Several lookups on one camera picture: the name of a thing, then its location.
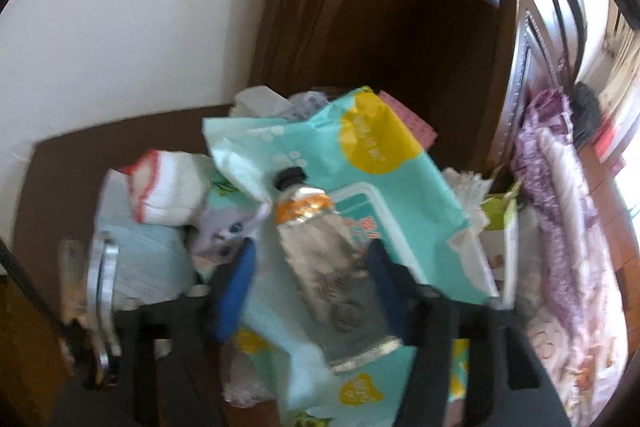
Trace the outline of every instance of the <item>pink tag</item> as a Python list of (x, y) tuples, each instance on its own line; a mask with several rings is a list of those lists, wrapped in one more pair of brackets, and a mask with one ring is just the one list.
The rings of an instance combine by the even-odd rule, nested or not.
[(433, 130), (433, 127), (426, 123), (422, 118), (415, 114), (411, 109), (406, 107), (401, 102), (398, 102), (388, 92), (380, 91), (378, 94), (380, 100), (388, 105), (391, 110), (398, 115), (398, 118), (402, 123), (407, 126), (414, 138), (418, 140), (418, 143), (424, 147), (424, 150), (428, 151), (436, 140), (438, 134)]

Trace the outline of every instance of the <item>white wall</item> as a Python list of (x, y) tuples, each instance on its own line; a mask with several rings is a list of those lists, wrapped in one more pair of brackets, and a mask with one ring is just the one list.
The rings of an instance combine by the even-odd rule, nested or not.
[(31, 146), (128, 116), (228, 102), (265, 0), (11, 0), (0, 14), (0, 234)]

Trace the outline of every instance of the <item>red-trimmed white fabric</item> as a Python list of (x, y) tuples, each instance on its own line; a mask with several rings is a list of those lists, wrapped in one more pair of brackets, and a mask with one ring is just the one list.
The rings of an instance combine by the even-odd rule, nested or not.
[(200, 215), (210, 188), (213, 160), (205, 155), (152, 150), (126, 169), (136, 220), (180, 227)]

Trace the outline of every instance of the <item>dark wood cabinet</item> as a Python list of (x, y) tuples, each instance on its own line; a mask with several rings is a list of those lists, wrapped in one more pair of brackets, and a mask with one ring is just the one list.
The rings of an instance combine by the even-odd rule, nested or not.
[(440, 167), (509, 161), (524, 107), (570, 89), (581, 0), (269, 0), (252, 84), (384, 89), (439, 134)]

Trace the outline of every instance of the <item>metal handle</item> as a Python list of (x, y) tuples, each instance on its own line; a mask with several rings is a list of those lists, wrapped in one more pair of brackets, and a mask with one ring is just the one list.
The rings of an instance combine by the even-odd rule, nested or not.
[(120, 343), (113, 326), (113, 285), (118, 245), (107, 233), (97, 233), (92, 244), (86, 278), (86, 314), (96, 357), (95, 384), (113, 378), (113, 362), (120, 356)]

